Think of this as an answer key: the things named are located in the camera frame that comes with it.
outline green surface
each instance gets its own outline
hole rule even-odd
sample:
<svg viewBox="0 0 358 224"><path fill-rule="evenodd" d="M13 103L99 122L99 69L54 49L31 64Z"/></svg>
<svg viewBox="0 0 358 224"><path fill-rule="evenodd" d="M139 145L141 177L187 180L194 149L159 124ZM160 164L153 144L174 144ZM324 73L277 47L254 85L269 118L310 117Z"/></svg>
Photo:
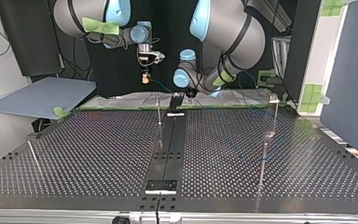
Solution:
<svg viewBox="0 0 358 224"><path fill-rule="evenodd" d="M226 71L223 71L222 72L222 76L221 77L218 77L213 85L216 86L216 87L221 87L223 86L224 84L226 84L226 82L232 82L235 80L235 77L231 77Z"/></svg>
<svg viewBox="0 0 358 224"><path fill-rule="evenodd" d="M167 110L167 106L160 107L161 110ZM78 110L158 110L156 106L84 106Z"/></svg>
<svg viewBox="0 0 358 224"><path fill-rule="evenodd" d="M69 113L62 109L62 107L56 106L53 108L54 114L60 118L68 117Z"/></svg>
<svg viewBox="0 0 358 224"><path fill-rule="evenodd" d="M274 88L274 84L268 85L266 82L261 80L261 77L276 77L276 76L277 76L277 74L275 73L275 69L258 71L257 86L258 87Z"/></svg>
<svg viewBox="0 0 358 224"><path fill-rule="evenodd" d="M93 32L105 35L118 35L120 33L120 27L118 22L101 22L90 18L83 18L83 27L86 32Z"/></svg>
<svg viewBox="0 0 358 224"><path fill-rule="evenodd" d="M181 105L178 109L264 109L272 107L272 104L260 104L260 105Z"/></svg>
<svg viewBox="0 0 358 224"><path fill-rule="evenodd" d="M322 101L323 85L307 84L301 99L300 112L315 113Z"/></svg>
<svg viewBox="0 0 358 224"><path fill-rule="evenodd" d="M339 16L345 0L324 0L323 17Z"/></svg>

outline metal rod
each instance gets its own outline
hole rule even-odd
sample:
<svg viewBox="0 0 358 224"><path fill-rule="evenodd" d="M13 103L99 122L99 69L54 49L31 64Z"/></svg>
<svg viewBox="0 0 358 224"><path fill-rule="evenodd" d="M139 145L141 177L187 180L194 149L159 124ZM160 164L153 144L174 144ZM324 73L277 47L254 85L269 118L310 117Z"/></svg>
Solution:
<svg viewBox="0 0 358 224"><path fill-rule="evenodd" d="M267 142L264 143L263 146L263 157L261 161L261 170L260 170L260 179L258 182L258 187L263 188L263 179L264 179L264 170L266 168L266 157L267 157L267 148L269 144Z"/></svg>
<svg viewBox="0 0 358 224"><path fill-rule="evenodd" d="M161 125L161 110L159 107L159 95L157 95L158 124Z"/></svg>
<svg viewBox="0 0 358 224"><path fill-rule="evenodd" d="M275 107L275 119L278 117L278 108L279 108L279 103L277 103L276 107Z"/></svg>
<svg viewBox="0 0 358 224"><path fill-rule="evenodd" d="M29 146L30 149L31 149L31 152L32 152L32 155L34 156L34 159L37 161L37 157L36 157L36 154L34 153L34 147L32 146L32 142L31 142L31 141L28 141L28 146Z"/></svg>

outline robotic arm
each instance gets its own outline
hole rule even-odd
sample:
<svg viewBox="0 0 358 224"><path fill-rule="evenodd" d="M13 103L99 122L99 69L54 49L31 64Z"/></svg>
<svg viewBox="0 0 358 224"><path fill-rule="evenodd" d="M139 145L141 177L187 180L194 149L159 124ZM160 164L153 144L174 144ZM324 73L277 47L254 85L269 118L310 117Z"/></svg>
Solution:
<svg viewBox="0 0 358 224"><path fill-rule="evenodd" d="M210 74L202 75L197 72L194 50L183 50L173 82L179 88L208 95L234 81L240 71L253 67L266 45L263 27L244 12L241 0L199 0L190 32L201 42L222 50L219 63Z"/></svg>
<svg viewBox="0 0 358 224"><path fill-rule="evenodd" d="M83 18L100 22L118 22L125 26L130 21L130 0L58 0L54 7L54 18L58 26L68 35L87 38L92 43L104 43L108 49L138 44L137 58L141 65L143 83L150 81L150 66L161 63L165 55L153 51L152 24L150 21L138 21L137 25L124 29L119 35L86 32Z"/></svg>

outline orange object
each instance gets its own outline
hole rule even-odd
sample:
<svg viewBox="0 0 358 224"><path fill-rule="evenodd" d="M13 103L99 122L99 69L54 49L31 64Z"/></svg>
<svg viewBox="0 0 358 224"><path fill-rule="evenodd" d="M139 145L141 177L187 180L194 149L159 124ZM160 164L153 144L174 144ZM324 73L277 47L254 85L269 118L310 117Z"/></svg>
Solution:
<svg viewBox="0 0 358 224"><path fill-rule="evenodd" d="M144 76L142 77L142 83L144 83L144 84L149 84L149 82L150 82L149 76L148 76L148 75L144 75Z"/></svg>

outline perforated metal table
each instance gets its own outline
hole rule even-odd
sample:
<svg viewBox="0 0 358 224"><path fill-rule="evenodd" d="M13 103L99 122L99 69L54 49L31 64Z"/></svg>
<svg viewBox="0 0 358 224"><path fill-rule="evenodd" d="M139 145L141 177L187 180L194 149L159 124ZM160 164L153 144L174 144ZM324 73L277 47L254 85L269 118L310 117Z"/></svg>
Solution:
<svg viewBox="0 0 358 224"><path fill-rule="evenodd" d="M188 110L158 125L157 111L76 112L32 142L34 152L24 145L0 160L0 214L358 218L358 160L291 108L273 117L273 109ZM150 180L174 180L176 193L146 194Z"/></svg>

